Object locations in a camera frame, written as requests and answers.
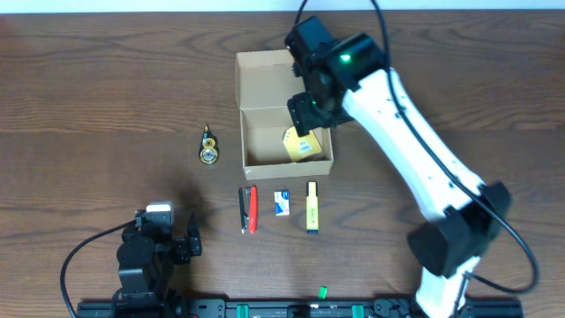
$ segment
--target small blue box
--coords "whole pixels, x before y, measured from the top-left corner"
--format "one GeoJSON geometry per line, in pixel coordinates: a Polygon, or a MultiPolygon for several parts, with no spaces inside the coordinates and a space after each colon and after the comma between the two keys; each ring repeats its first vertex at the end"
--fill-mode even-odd
{"type": "Polygon", "coordinates": [[[275,214],[277,216],[290,215],[290,192],[288,190],[275,191],[275,214]]]}

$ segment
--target white label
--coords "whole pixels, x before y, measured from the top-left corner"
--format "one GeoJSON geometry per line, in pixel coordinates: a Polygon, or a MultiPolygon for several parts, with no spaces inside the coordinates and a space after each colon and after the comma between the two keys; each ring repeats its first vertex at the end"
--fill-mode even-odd
{"type": "Polygon", "coordinates": [[[300,154],[306,153],[312,150],[312,146],[308,143],[308,141],[302,140],[300,141],[300,154]]]}

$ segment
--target open box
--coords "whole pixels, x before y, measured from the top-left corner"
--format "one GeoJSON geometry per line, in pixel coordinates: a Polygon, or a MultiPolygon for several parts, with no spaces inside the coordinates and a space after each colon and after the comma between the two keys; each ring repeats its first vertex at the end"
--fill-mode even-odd
{"type": "Polygon", "coordinates": [[[292,127],[286,106],[305,91],[291,67],[287,50],[237,53],[236,101],[241,122],[241,147],[245,178],[284,178],[328,174],[334,163],[332,140],[327,128],[315,129],[322,152],[293,163],[283,145],[292,127]]]}

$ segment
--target white wall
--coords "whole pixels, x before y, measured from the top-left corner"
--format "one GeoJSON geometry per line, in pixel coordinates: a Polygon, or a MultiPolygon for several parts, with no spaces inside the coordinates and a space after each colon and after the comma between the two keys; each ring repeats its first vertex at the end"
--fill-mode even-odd
{"type": "MultiPolygon", "coordinates": [[[[301,0],[0,0],[0,13],[295,11],[301,0]]],[[[383,9],[565,9],[565,0],[380,0],[383,9]]],[[[369,0],[310,0],[306,10],[371,9],[369,0]]]]}

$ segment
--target wood grain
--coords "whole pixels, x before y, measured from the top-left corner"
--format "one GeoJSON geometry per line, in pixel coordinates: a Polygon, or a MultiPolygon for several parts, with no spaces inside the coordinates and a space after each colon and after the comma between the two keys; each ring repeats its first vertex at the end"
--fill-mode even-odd
{"type": "MultiPolygon", "coordinates": [[[[565,11],[387,11],[393,64],[445,142],[487,182],[504,180],[508,218],[542,270],[521,297],[528,316],[564,316],[565,11]]],[[[338,36],[380,38],[371,12],[319,14],[338,36]]],[[[282,49],[292,13],[4,15],[0,19],[0,316],[68,316],[58,287],[82,239],[171,199],[197,213],[204,254],[173,284],[231,298],[372,297],[414,292],[419,266],[405,234],[423,217],[388,159],[355,123],[333,131],[335,165],[318,177],[318,236],[305,234],[309,178],[257,182],[260,235],[239,234],[241,170],[234,62],[282,49]],[[208,122],[214,166],[197,159],[208,122]],[[290,189],[277,218],[272,192],[290,189]],[[255,284],[246,274],[255,275],[255,284]]],[[[81,251],[69,293],[119,287],[118,235],[81,251]]],[[[525,284],[529,270],[502,234],[480,275],[525,284]]],[[[470,295],[495,291],[473,283],[470,295]]]]}

